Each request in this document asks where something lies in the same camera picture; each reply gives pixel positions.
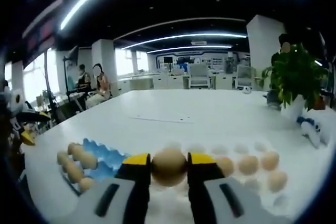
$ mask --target brown egg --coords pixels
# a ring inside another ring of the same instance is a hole
[[[66,166],[66,170],[68,173],[69,180],[72,183],[78,183],[84,177],[84,173],[82,169],[80,169],[74,163],[68,163]]]
[[[172,187],[179,184],[186,175],[186,159],[181,151],[165,149],[152,160],[152,177],[161,185]]]
[[[69,159],[68,153],[60,151],[57,153],[57,164],[63,165]]]
[[[234,164],[228,157],[218,158],[216,160],[218,167],[222,170],[225,177],[230,176],[234,172]]]
[[[246,156],[238,163],[238,168],[244,175],[252,175],[258,171],[258,158],[256,156]]]
[[[79,157],[79,161],[80,161],[81,166],[84,169],[96,169],[97,168],[98,160],[92,153],[83,152]]]
[[[265,170],[274,170],[279,165],[280,156],[276,152],[266,152],[261,158],[261,166]]]
[[[268,189],[272,193],[277,193],[284,189],[287,184],[288,176],[285,172],[274,171],[268,175]]]
[[[76,143],[70,143],[70,144],[69,144],[69,146],[68,146],[68,154],[69,154],[69,155],[72,155],[72,154],[73,154],[73,152],[74,152],[74,149],[73,149],[73,148],[74,148],[75,146],[77,146],[77,145],[79,145],[79,144],[76,144]]]
[[[84,153],[84,148],[81,145],[76,145],[72,151],[72,159],[74,161],[80,160],[80,156]]]
[[[79,182],[80,192],[84,193],[85,191],[89,190],[94,183],[95,181],[92,178],[89,177],[82,178]]]
[[[63,165],[62,165],[62,170],[63,170],[63,172],[67,173],[67,166],[68,166],[69,164],[73,164],[73,165],[75,165],[75,163],[74,163],[74,161],[73,161],[72,159],[69,159],[69,158],[66,159],[66,160],[64,161]]]

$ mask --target person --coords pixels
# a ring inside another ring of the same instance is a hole
[[[92,108],[110,98],[110,83],[101,64],[95,64],[93,74],[97,76],[97,94],[86,100],[87,109]]]
[[[78,67],[79,70],[79,77],[78,81],[76,82],[76,88],[82,89],[82,88],[91,88],[91,78],[90,75],[85,72],[85,65],[81,64]]]

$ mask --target white chair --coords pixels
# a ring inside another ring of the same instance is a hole
[[[210,77],[206,64],[189,64],[189,89],[210,88]]]
[[[251,87],[252,88],[252,80],[253,80],[253,70],[252,67],[246,65],[238,65],[237,66],[237,77],[236,77],[236,89],[240,89],[243,87]]]

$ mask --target egg tray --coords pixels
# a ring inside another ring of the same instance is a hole
[[[83,139],[82,146],[84,151],[92,153],[97,158],[97,168],[84,169],[79,161],[74,162],[83,170],[84,177],[91,177],[96,181],[102,181],[104,178],[114,177],[117,174],[122,161],[130,156],[130,154],[122,153],[114,148],[108,148],[103,144],[97,144],[96,141],[90,141],[87,138]],[[62,166],[60,166],[60,172],[71,189],[79,196],[81,194],[79,184],[73,184],[69,180],[68,174],[63,171]]]

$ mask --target desk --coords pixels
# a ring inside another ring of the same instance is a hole
[[[286,195],[291,196],[290,206],[281,214],[295,218],[322,185],[334,143],[315,150],[301,136],[299,126],[267,107],[262,95],[263,92],[246,95],[236,90],[145,90],[130,91],[106,101],[38,136],[36,146],[23,146],[31,197],[47,220],[74,210],[78,198],[59,173],[56,153],[85,137],[131,154],[155,153],[171,141],[180,142],[183,149],[194,143],[211,149],[238,137],[264,137],[280,154],[289,176]],[[331,110],[309,113],[321,117],[323,124],[336,119]],[[130,118],[139,114],[189,117],[191,123]],[[156,223],[175,222],[170,219]]]

